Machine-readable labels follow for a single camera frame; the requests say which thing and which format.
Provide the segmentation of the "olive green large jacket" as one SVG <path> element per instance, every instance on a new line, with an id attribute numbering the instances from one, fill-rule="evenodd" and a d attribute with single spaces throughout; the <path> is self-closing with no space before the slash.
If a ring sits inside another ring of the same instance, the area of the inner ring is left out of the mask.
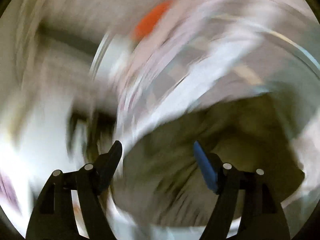
<path id="1" fill-rule="evenodd" d="M 217 195 L 204 182 L 195 142 L 240 171 L 262 169 L 280 200 L 304 179 L 272 100 L 262 94 L 185 114 L 142 137 L 112 182 L 116 207 L 138 224 L 205 226 Z"/>

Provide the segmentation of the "wooden bedside furniture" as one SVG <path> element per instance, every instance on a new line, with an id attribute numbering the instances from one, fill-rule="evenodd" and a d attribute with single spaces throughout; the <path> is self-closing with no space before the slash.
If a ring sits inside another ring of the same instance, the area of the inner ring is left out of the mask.
<path id="1" fill-rule="evenodd" d="M 76 147 L 84 161 L 93 163 L 99 155 L 112 146 L 116 117 L 98 110 L 85 113 L 76 109 L 71 111 L 66 135 L 66 148 L 70 158 L 76 154 Z"/>

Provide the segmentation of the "pastel checked bed sheet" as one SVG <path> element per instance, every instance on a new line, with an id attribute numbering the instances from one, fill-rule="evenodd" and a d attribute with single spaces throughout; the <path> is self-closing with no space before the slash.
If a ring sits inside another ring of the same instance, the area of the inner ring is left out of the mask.
<path id="1" fill-rule="evenodd" d="M 157 127 L 220 102 L 267 94 L 304 173 L 293 194 L 276 196 L 290 237 L 315 213 L 319 23 L 305 0 L 174 0 L 142 40 L 105 37 L 94 66 L 96 101 L 116 115 L 113 138 L 123 145 L 114 178 L 125 155 Z M 111 186 L 105 201 L 118 239 L 197 239 L 208 224 L 138 224 L 116 207 Z"/>

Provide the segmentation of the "orange pillow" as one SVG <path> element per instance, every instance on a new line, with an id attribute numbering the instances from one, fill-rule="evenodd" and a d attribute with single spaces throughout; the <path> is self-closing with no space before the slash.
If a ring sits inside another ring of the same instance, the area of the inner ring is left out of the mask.
<path id="1" fill-rule="evenodd" d="M 174 0 L 165 0 L 150 10 L 135 26 L 132 31 L 132 38 L 140 41 L 148 36 L 161 19 L 162 15 L 167 12 Z"/>

